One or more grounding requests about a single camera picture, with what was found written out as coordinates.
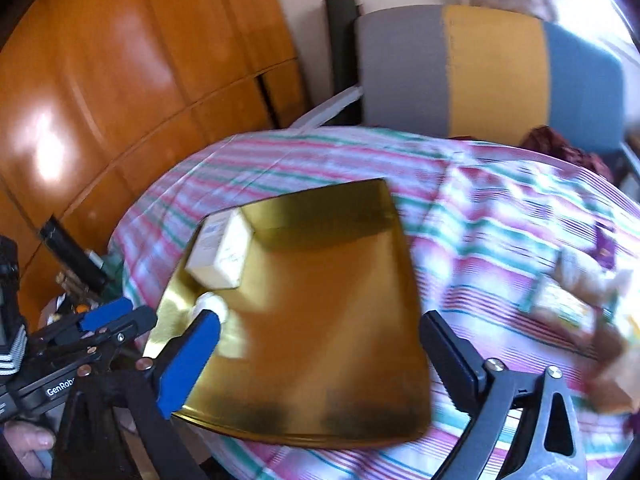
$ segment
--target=bolt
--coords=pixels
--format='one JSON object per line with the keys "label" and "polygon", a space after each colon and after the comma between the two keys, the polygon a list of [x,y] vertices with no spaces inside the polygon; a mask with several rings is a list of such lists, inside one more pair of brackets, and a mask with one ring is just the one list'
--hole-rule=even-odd
{"label": "bolt", "polygon": [[154,360],[151,357],[142,357],[136,361],[136,370],[144,372],[149,370],[154,365]]}
{"label": "bolt", "polygon": [[487,359],[484,362],[484,364],[492,372],[501,372],[506,368],[504,366],[504,363],[502,361],[500,361],[500,359],[495,358],[495,357],[491,357],[491,358]]}
{"label": "bolt", "polygon": [[562,377],[562,370],[555,365],[551,365],[549,368],[547,368],[546,373],[548,373],[554,379],[560,379]]}
{"label": "bolt", "polygon": [[91,366],[90,365],[82,365],[78,368],[78,377],[87,377],[87,375],[91,374]]}

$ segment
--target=wooden cabinet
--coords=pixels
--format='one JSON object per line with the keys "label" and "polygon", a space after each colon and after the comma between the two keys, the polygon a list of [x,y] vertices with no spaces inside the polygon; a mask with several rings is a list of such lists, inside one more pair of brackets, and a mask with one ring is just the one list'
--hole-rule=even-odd
{"label": "wooden cabinet", "polygon": [[24,313],[58,291],[36,237],[51,214],[104,251],[175,164],[290,124],[304,95],[278,0],[35,0],[0,50],[0,233],[20,247]]}

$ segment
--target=striped tablecloth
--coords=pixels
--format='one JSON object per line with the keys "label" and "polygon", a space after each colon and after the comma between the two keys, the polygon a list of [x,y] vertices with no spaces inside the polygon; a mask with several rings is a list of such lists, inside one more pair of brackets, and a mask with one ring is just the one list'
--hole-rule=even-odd
{"label": "striped tablecloth", "polygon": [[[517,148],[430,139],[372,128],[243,134],[190,156],[160,178],[120,221],[110,243],[125,261],[125,291],[157,306],[200,219],[213,211],[339,182],[384,177],[411,245],[422,308],[439,310],[485,357],[514,370],[564,371],[588,457],[606,478],[630,439],[622,418],[584,400],[593,355],[578,352],[518,303],[558,247],[587,250],[594,224],[615,224],[618,261],[640,253],[640,208],[600,177]],[[468,417],[433,375],[433,427],[416,442],[365,451],[267,446],[201,431],[212,455],[238,479],[430,478]],[[513,412],[484,478],[494,478],[516,427]]]}

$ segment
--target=chair backrest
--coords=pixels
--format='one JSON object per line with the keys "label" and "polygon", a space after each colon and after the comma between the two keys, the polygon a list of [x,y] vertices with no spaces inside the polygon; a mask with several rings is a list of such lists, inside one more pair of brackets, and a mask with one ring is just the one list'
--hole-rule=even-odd
{"label": "chair backrest", "polygon": [[564,28],[467,6],[379,10],[356,22],[363,123],[517,146],[548,124],[610,155],[623,139],[619,60]]}

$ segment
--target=white round object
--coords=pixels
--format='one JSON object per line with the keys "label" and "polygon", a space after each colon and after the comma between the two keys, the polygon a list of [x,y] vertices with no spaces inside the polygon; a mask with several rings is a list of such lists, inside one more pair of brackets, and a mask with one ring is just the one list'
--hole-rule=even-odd
{"label": "white round object", "polygon": [[196,319],[198,314],[203,310],[210,310],[217,314],[221,324],[226,321],[226,317],[229,314],[225,300],[213,292],[205,292],[196,300],[195,306],[191,309],[189,313],[189,324],[193,323],[193,320]]}

